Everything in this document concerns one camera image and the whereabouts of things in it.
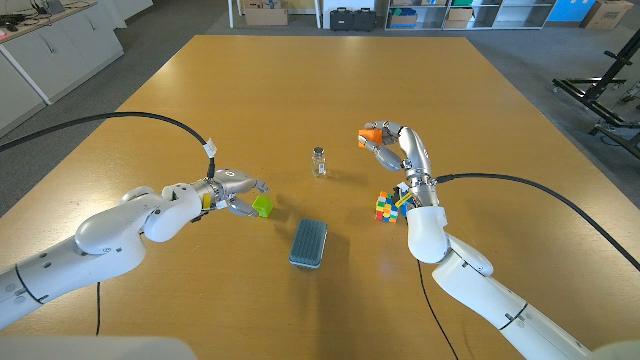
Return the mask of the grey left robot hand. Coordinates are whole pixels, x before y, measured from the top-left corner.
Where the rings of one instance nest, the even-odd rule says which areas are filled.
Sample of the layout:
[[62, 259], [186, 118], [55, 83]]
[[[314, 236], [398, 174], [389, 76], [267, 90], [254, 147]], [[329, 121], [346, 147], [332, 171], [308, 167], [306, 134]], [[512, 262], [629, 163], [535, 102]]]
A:
[[240, 194], [252, 190], [261, 193], [269, 191], [265, 182], [239, 170], [216, 170], [208, 182], [213, 187], [212, 203], [216, 208], [228, 208], [231, 213], [238, 216], [257, 217], [259, 215], [249, 203], [239, 198]]

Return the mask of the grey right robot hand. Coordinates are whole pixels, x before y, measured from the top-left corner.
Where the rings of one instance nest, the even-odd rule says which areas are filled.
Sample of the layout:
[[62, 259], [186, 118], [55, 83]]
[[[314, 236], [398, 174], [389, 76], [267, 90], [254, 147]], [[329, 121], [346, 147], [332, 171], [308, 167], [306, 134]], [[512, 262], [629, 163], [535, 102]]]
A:
[[390, 121], [366, 123], [358, 133], [358, 142], [387, 170], [404, 170], [408, 179], [431, 177], [431, 162], [424, 144], [407, 126]]

